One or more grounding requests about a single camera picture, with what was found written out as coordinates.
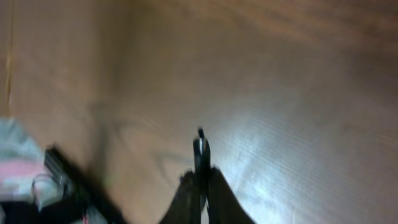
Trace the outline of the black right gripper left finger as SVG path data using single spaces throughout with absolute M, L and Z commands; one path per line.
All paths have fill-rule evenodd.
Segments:
M 180 177 L 180 185 L 160 224 L 200 224 L 200 188 L 193 171 Z

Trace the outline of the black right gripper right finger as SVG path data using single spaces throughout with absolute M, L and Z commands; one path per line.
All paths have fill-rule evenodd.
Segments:
M 211 169 L 208 179 L 207 199 L 210 224 L 255 224 L 216 167 Z

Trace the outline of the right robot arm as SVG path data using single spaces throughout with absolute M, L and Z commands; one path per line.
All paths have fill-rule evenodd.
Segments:
M 194 165 L 161 223 L 253 223 L 223 173 L 211 166 L 203 128 L 193 140 Z M 41 151 L 14 119 L 1 119 L 1 223 L 125 223 L 120 209 L 56 145 Z

